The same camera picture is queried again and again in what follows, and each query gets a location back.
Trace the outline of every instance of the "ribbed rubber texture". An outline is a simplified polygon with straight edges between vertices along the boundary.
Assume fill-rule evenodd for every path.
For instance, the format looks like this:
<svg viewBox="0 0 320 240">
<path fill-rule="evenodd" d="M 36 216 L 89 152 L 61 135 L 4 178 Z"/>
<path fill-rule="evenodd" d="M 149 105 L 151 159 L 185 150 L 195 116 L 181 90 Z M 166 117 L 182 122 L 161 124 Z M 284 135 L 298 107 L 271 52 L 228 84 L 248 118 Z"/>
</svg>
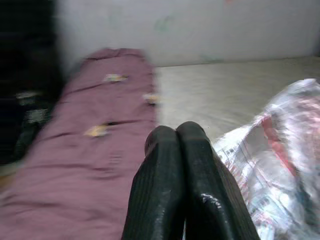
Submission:
<svg viewBox="0 0 320 240">
<path fill-rule="evenodd" d="M 177 129 L 188 189 L 187 240 L 260 240 L 238 185 L 194 122 Z"/>
<path fill-rule="evenodd" d="M 159 126 L 145 143 L 145 160 L 136 173 L 122 240 L 180 240 L 186 187 L 176 132 Z"/>
</svg>

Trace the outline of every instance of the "wall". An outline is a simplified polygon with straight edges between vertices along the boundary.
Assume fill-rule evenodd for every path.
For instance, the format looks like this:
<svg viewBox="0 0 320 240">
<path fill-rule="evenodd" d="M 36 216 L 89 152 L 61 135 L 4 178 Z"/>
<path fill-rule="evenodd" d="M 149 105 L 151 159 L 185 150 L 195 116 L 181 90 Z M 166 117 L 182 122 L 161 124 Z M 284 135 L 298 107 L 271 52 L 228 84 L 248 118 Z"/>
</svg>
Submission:
<svg viewBox="0 0 320 240">
<path fill-rule="evenodd" d="M 58 0 L 65 69 L 100 48 L 140 48 L 156 66 L 311 55 L 319 0 Z"/>
</svg>

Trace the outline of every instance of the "plastic bag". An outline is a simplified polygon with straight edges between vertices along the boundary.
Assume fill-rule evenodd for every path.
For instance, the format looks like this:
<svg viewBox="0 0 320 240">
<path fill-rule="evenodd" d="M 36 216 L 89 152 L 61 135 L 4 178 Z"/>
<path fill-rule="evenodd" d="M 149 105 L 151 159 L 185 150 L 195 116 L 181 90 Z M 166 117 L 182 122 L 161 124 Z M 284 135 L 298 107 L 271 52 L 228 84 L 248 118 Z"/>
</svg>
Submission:
<svg viewBox="0 0 320 240">
<path fill-rule="evenodd" d="M 291 84 L 213 148 L 235 177 L 261 240 L 320 239 L 320 85 Z"/>
</svg>

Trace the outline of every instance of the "floor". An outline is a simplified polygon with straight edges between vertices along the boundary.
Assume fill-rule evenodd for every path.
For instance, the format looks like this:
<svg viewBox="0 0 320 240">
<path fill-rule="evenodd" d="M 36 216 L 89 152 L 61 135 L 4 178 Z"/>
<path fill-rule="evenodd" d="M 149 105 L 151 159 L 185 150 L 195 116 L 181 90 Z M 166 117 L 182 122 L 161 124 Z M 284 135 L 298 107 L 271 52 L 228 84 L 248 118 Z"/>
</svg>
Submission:
<svg viewBox="0 0 320 240">
<path fill-rule="evenodd" d="M 320 79 L 320 57 L 159 67 L 156 76 L 159 123 L 195 121 L 214 142 L 249 123 L 287 85 Z"/>
</svg>

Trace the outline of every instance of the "pink blanket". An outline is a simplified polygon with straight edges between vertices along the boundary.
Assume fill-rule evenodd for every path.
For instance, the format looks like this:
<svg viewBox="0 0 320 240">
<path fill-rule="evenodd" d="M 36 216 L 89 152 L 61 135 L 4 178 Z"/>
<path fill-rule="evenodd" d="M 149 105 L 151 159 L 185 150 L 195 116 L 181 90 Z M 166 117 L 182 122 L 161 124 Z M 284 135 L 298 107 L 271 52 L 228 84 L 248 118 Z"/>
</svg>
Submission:
<svg viewBox="0 0 320 240">
<path fill-rule="evenodd" d="M 86 58 L 29 151 L 0 208 L 1 240 L 119 240 L 132 179 L 156 113 L 152 67 L 135 49 Z M 109 74 L 128 76 L 103 81 Z M 90 137 L 92 126 L 119 122 Z"/>
</svg>

